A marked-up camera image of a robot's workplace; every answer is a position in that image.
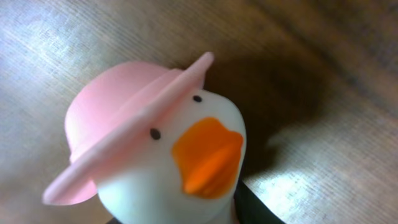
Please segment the pink hat rubber duck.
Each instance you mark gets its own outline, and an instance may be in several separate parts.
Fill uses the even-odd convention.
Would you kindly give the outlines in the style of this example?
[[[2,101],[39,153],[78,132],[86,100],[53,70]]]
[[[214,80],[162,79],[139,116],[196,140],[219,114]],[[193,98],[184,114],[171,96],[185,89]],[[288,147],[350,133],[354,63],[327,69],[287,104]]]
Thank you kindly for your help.
[[[98,196],[121,223],[237,223],[246,128],[232,101],[203,87],[213,61],[126,62],[87,84],[65,117],[69,166],[43,203]]]

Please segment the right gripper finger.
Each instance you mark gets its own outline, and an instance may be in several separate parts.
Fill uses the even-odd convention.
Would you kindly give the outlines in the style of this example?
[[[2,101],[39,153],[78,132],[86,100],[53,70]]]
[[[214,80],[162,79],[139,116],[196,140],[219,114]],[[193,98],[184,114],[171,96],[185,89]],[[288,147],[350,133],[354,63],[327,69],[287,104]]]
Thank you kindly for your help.
[[[284,224],[242,180],[238,181],[234,202],[237,218],[241,224]]]

